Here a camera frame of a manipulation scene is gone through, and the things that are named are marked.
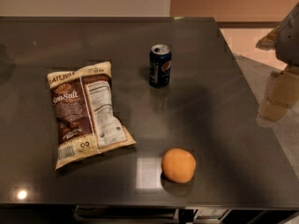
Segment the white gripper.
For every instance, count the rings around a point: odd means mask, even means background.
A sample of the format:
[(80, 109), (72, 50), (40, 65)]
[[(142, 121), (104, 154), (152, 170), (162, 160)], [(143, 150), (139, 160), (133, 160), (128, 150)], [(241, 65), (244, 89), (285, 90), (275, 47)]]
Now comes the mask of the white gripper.
[(276, 122), (299, 101), (299, 3), (278, 27), (276, 57), (287, 66), (272, 72), (267, 80), (258, 117)]

